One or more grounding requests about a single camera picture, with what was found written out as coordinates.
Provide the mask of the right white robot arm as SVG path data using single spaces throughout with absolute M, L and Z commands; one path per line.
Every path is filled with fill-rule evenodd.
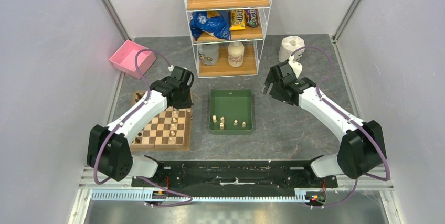
M 310 168 L 303 172 L 304 182 L 315 187 L 327 176 L 346 175 L 350 179 L 358 179 L 362 175 L 369 176 L 370 171 L 380 164 L 387 167 L 380 124 L 353 116 L 329 99 L 312 80 L 298 78 L 297 65 L 285 61 L 272 66 L 262 93 L 308 111 L 340 142 L 336 154 L 321 156 L 310 162 Z

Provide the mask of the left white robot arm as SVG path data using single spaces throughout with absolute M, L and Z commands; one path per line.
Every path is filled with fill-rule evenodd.
M 151 186 L 163 183 L 165 173 L 159 162 L 134 156 L 130 145 L 137 134 L 157 115 L 169 107 L 187 109 L 193 105 L 190 89 L 194 75 L 186 68 L 170 66 L 170 74 L 152 84 L 139 101 L 117 120 L 106 126 L 95 125 L 89 135 L 87 164 L 93 168 L 98 185 L 127 176 L 144 177 Z

